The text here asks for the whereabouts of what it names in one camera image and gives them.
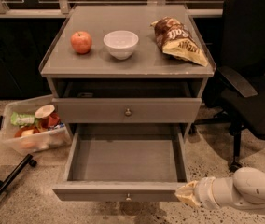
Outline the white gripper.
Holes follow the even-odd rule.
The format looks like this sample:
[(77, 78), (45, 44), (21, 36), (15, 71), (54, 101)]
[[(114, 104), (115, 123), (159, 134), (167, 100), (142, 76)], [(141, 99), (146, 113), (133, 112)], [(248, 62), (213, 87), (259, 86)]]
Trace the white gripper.
[(176, 198), (191, 207), (203, 207), (209, 210), (219, 208), (213, 194), (214, 177), (205, 177), (199, 182), (191, 181), (184, 186), (179, 187), (176, 192)]

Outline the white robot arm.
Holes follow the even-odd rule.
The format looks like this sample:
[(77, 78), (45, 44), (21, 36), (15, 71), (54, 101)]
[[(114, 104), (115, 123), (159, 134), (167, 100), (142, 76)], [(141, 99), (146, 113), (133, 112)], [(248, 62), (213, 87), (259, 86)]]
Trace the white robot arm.
[(231, 207), (265, 215), (265, 173), (243, 167), (231, 177), (205, 177), (178, 188), (176, 198), (192, 207), (217, 210)]

